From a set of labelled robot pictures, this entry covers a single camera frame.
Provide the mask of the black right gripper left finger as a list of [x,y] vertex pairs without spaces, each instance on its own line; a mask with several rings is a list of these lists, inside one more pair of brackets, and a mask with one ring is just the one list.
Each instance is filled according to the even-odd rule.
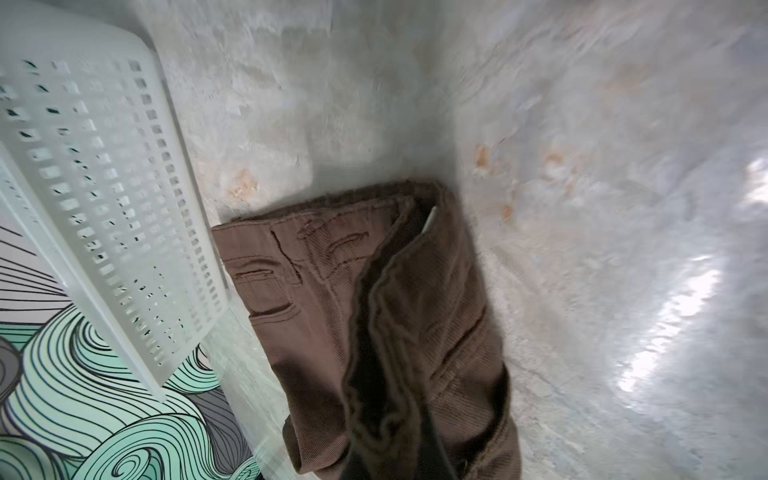
[[350,449],[345,459],[343,471],[339,480],[371,480],[372,477],[362,457],[353,449]]

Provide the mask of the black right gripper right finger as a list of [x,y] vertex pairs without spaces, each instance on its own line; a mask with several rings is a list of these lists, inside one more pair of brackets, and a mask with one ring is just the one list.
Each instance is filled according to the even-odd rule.
[[457,480],[429,413],[422,415],[416,480]]

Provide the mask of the brown corduroy trousers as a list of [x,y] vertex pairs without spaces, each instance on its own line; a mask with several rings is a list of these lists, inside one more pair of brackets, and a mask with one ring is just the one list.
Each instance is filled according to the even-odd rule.
[[437,181],[371,185],[216,226],[287,398],[300,474],[415,479],[429,413],[457,479],[517,479],[502,338],[462,211]]

